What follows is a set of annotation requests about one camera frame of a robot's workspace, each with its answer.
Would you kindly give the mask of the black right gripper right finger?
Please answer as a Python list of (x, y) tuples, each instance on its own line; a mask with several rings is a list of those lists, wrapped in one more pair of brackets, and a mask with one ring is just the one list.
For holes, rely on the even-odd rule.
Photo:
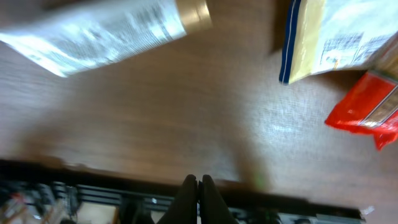
[(202, 224), (238, 224), (210, 175), (202, 177), (199, 191)]

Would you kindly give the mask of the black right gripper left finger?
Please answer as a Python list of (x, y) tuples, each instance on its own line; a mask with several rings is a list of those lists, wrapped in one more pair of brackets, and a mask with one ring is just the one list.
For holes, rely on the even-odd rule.
[(169, 209), (158, 224), (195, 224), (197, 223), (197, 190), (196, 177), (186, 176)]

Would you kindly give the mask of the orange spaghetti package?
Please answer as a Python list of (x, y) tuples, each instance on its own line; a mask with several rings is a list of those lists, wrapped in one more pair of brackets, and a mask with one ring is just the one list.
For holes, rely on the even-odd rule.
[(381, 55), (333, 108), (325, 124), (374, 137), (377, 150), (397, 140), (397, 44)]

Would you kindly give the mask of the white yellow wipes bag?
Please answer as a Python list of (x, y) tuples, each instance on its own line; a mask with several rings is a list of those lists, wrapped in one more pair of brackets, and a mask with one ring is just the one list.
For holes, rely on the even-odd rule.
[(397, 36), (397, 0), (291, 0), (279, 81), (365, 69)]

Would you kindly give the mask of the white bamboo print tube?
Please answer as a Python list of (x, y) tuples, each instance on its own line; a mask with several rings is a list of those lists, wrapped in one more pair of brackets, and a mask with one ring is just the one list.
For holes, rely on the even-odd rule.
[(205, 0), (1, 0), (1, 42), (59, 77), (209, 27)]

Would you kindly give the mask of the black aluminium frame rail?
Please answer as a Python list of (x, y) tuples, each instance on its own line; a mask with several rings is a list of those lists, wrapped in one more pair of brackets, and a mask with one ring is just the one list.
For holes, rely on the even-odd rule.
[(364, 223), (357, 208), (218, 188), (209, 175), (162, 185), (1, 162), (2, 223)]

